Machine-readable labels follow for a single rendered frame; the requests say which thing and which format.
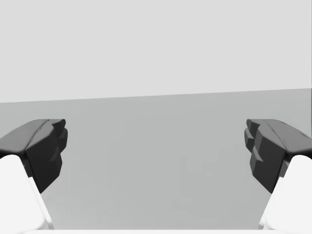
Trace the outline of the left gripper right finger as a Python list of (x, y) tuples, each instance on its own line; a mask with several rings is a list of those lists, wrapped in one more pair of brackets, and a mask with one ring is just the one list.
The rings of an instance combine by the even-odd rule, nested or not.
[(312, 137), (276, 119), (248, 119), (253, 177), (271, 194), (261, 230), (312, 230)]

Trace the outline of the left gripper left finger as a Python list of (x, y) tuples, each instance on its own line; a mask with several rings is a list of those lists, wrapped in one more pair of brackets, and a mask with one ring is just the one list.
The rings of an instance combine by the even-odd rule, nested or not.
[(41, 194), (57, 179), (64, 119), (32, 120), (0, 137), (0, 230), (52, 230)]

